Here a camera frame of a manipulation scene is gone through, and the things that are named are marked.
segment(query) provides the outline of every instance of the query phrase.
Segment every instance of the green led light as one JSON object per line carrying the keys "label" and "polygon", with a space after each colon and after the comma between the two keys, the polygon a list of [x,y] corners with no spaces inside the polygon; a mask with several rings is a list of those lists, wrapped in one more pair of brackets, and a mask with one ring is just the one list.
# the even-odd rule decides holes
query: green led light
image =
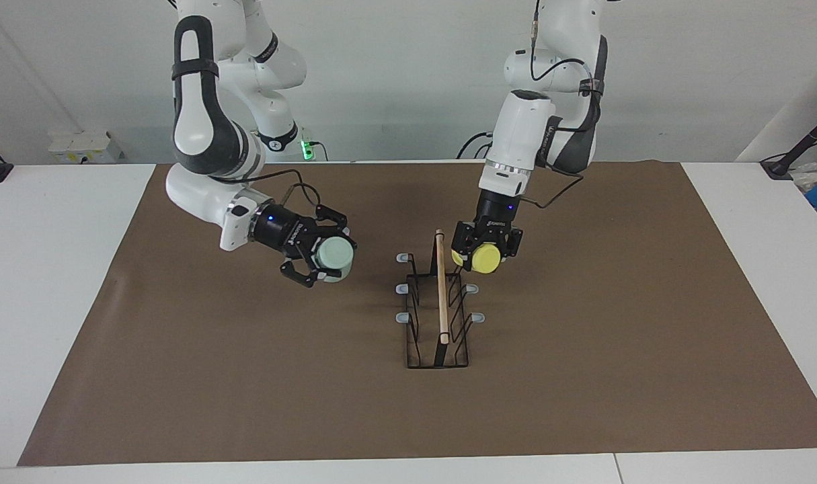
{"label": "green led light", "polygon": [[311,147],[306,140],[301,140],[301,150],[303,151],[304,160],[309,161],[315,159],[315,151],[313,151],[313,147]]}

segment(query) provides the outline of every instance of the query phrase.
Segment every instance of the black wire rack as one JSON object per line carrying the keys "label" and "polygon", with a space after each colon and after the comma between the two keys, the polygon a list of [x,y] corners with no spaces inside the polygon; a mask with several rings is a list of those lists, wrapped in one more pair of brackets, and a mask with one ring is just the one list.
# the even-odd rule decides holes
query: black wire rack
{"label": "black wire rack", "polygon": [[485,321],[485,315],[470,313],[465,307],[465,299],[477,294],[479,288],[463,282],[461,267],[444,274],[447,282],[449,326],[447,333],[443,333],[439,324],[420,324],[420,313],[430,309],[423,306],[423,300],[428,298],[438,301],[438,298],[433,297],[438,295],[435,246],[432,248],[432,264],[427,273],[418,272],[414,254],[402,253],[396,260],[410,264],[412,270],[405,276],[405,283],[396,287],[396,293],[405,297],[405,311],[396,315],[396,321],[405,325],[405,365],[409,370],[466,368],[471,363],[469,332],[475,323]]}

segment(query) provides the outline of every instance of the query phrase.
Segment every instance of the black strap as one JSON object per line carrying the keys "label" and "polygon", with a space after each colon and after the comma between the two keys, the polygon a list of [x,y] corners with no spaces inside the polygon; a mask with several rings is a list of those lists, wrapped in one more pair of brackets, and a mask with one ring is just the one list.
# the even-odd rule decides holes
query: black strap
{"label": "black strap", "polygon": [[549,164],[549,151],[552,149],[552,141],[555,140],[555,133],[558,132],[558,128],[561,126],[563,120],[561,116],[549,117],[549,122],[546,123],[546,133],[543,135],[543,144],[540,144],[534,165],[546,168]]}
{"label": "black strap", "polygon": [[277,39],[276,34],[274,34],[273,37],[270,38],[270,43],[268,46],[264,47],[264,51],[253,58],[254,61],[257,64],[264,64],[268,62],[268,59],[276,53],[276,47],[279,46],[279,44],[280,40]]}
{"label": "black strap", "polygon": [[240,136],[240,138],[241,138],[241,153],[238,156],[238,165],[236,165],[234,168],[232,168],[232,172],[234,172],[234,171],[236,171],[236,169],[239,169],[241,166],[244,166],[244,163],[246,163],[246,157],[249,154],[249,140],[247,139],[246,132],[244,131],[244,128],[241,127],[241,125],[239,125],[236,122],[232,122],[232,124],[235,125],[235,129],[237,129],[238,133],[241,135]]}
{"label": "black strap", "polygon": [[208,58],[191,58],[172,65],[172,80],[194,73],[212,73],[220,77],[220,68],[217,67],[217,62]]}
{"label": "black strap", "polygon": [[602,79],[585,79],[578,85],[578,93],[589,96],[590,93],[602,95],[605,92],[605,81]]}

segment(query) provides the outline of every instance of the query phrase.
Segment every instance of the brown table cover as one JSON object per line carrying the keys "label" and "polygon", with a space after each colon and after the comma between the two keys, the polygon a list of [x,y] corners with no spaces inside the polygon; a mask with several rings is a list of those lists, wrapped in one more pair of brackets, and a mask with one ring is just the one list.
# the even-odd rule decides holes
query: brown table cover
{"label": "brown table cover", "polygon": [[480,171],[305,166],[360,245],[309,290],[264,246],[221,251],[158,167],[20,465],[817,447],[817,400],[672,163],[595,163],[522,206],[519,256],[465,276],[472,365],[406,370],[395,255],[427,264]]}

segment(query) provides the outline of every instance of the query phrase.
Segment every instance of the white wall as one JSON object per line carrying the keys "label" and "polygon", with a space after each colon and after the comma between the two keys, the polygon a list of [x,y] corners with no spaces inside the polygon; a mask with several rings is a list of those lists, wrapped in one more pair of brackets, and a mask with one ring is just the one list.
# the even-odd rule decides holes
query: white wall
{"label": "white wall", "polygon": [[[533,9],[264,3],[309,64],[307,82],[287,92],[295,116],[334,159],[453,157],[492,129],[508,89],[504,58],[526,46]],[[134,161],[171,159],[175,21],[162,0],[0,0],[0,25],[76,123],[110,130]],[[599,159],[734,160],[817,70],[817,0],[624,0],[606,6],[604,32]],[[33,116],[34,96],[15,77],[0,58],[0,150],[38,161],[34,147],[60,122]]]}
{"label": "white wall", "polygon": [[[767,124],[737,161],[755,162],[778,153],[787,153],[817,126],[817,73],[802,86],[779,114]],[[817,147],[811,147],[796,162],[817,162]]]}

